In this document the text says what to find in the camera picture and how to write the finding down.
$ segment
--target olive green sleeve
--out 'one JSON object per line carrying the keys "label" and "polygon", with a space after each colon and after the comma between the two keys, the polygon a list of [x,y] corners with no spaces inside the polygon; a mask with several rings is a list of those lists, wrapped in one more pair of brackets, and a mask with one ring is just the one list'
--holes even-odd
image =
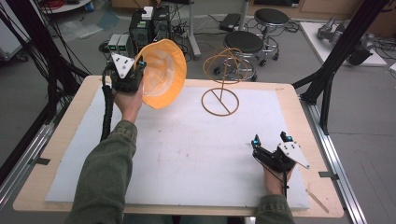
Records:
{"label": "olive green sleeve", "polygon": [[73,208],[65,223],[121,223],[125,193],[132,174],[137,129],[120,121],[87,157]]}
{"label": "olive green sleeve", "polygon": [[262,197],[256,215],[256,224],[289,224],[294,223],[288,201],[283,195]]}

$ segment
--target black stool seat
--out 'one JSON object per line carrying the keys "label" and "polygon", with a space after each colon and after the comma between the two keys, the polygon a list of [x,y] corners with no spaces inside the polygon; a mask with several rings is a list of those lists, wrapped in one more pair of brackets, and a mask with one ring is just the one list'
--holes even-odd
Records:
{"label": "black stool seat", "polygon": [[240,49],[242,53],[258,53],[264,47],[258,36],[246,31],[234,31],[227,34],[224,44],[227,48]]}
{"label": "black stool seat", "polygon": [[262,8],[254,13],[254,20],[260,24],[283,25],[289,21],[289,17],[279,10]]}

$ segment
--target hand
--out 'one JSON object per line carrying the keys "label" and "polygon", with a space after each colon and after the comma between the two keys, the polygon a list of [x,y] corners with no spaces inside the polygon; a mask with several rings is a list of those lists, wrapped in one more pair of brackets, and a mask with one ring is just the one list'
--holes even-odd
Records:
{"label": "hand", "polygon": [[[275,172],[271,170],[267,165],[262,165],[264,169],[264,186],[267,190],[268,195],[272,194],[280,194],[283,195],[283,174]],[[287,175],[287,181],[291,178],[291,173],[294,170],[294,167],[289,171]]]}
{"label": "hand", "polygon": [[122,119],[132,123],[136,121],[137,114],[139,113],[140,107],[142,107],[143,82],[142,79],[139,90],[135,93],[125,93],[121,91],[116,93],[114,102],[121,111]]}

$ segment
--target person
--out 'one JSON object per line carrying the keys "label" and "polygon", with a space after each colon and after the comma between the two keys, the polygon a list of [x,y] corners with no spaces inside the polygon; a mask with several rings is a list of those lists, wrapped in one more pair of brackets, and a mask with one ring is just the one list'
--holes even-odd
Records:
{"label": "person", "polygon": [[[107,139],[100,142],[84,161],[71,212],[65,224],[122,223],[125,193],[132,175],[137,128],[142,106],[143,81],[135,94],[118,92],[115,103],[122,119]],[[262,197],[256,223],[293,223],[282,195],[282,183],[264,167],[268,195]]]}

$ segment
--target floor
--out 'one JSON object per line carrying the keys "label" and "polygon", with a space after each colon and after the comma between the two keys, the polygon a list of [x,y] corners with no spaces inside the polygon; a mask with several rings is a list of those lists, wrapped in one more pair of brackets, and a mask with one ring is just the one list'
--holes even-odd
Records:
{"label": "floor", "polygon": [[[129,26],[129,14],[112,12],[106,5],[93,13],[75,10],[57,17],[59,23],[81,21],[84,25],[99,24],[106,29],[87,39],[67,42],[70,49],[92,74],[101,74],[106,58],[98,46],[111,34],[123,34]],[[223,15],[215,18],[221,21]],[[196,39],[202,52],[199,60],[189,60],[187,78],[206,79],[203,62],[214,49],[222,46],[224,32],[212,18],[200,16],[195,20]],[[283,32],[276,37],[280,43],[279,59],[268,60],[256,68],[259,82],[294,83],[316,72],[321,62],[302,31]],[[54,42],[64,54],[58,38]],[[185,42],[191,54],[188,42]],[[394,58],[396,52],[389,52]],[[368,223],[396,223],[396,79],[388,68],[396,63],[386,60],[384,67],[341,66],[332,86],[329,132],[344,165],[349,182],[358,198]],[[47,83],[32,62],[11,61],[0,68],[0,164],[33,123],[47,102]],[[303,93],[306,86],[297,92]],[[12,203],[23,181],[0,210],[1,223],[62,223],[65,213],[22,213],[12,209]],[[341,218],[295,218],[296,223],[350,223],[348,214]]]}

